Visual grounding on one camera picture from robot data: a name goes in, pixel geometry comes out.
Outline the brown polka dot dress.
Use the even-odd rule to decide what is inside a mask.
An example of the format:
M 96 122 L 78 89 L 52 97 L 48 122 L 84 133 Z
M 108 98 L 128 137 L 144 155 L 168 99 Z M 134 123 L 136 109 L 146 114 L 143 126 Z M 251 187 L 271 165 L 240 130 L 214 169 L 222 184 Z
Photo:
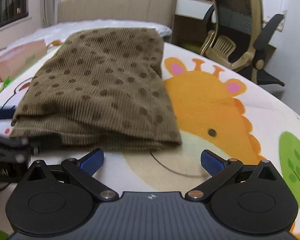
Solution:
M 58 134 L 66 146 L 119 151 L 180 146 L 163 52 L 163 39 L 150 28 L 72 34 L 34 75 L 10 135 Z

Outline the colourful cartoon play mat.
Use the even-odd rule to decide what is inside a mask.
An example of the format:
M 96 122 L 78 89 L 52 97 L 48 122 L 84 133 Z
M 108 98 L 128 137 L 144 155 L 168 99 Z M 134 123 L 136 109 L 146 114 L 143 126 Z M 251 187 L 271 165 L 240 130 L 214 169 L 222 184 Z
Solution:
M 209 177 L 204 149 L 246 164 L 269 159 L 299 205 L 293 234 L 300 239 L 300 116 L 231 70 L 171 44 L 162 78 L 172 100 L 182 145 L 171 151 L 106 153 L 95 177 L 118 191 L 180 191 Z

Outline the pink cardboard box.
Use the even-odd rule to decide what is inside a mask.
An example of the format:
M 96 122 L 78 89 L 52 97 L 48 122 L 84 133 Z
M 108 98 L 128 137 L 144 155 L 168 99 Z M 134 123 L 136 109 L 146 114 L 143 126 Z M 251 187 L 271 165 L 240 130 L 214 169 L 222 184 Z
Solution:
M 0 55 L 0 82 L 14 80 L 47 54 L 44 40 L 14 47 Z

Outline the beige mesh office chair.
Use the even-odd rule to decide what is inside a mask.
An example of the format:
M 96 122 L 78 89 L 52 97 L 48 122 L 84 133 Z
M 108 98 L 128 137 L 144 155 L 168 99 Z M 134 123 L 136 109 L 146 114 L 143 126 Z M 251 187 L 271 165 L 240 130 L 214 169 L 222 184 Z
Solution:
M 203 19 L 207 37 L 200 55 L 257 85 L 284 86 L 264 70 L 267 46 L 283 18 L 276 14 L 263 24 L 261 0 L 213 0 Z

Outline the white desk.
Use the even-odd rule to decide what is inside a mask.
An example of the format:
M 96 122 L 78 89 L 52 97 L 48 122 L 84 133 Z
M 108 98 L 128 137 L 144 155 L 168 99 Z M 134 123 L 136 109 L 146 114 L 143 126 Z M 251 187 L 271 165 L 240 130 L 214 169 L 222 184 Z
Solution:
M 212 5 L 213 3 L 207 0 L 177 0 L 175 15 L 203 20 Z

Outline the beige upholstered headboard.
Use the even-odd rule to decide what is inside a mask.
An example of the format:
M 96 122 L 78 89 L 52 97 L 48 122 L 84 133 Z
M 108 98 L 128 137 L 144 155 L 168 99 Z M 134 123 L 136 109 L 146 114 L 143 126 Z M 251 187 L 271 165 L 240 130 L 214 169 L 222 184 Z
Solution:
M 133 20 L 172 27 L 177 0 L 62 0 L 57 23 L 84 20 Z

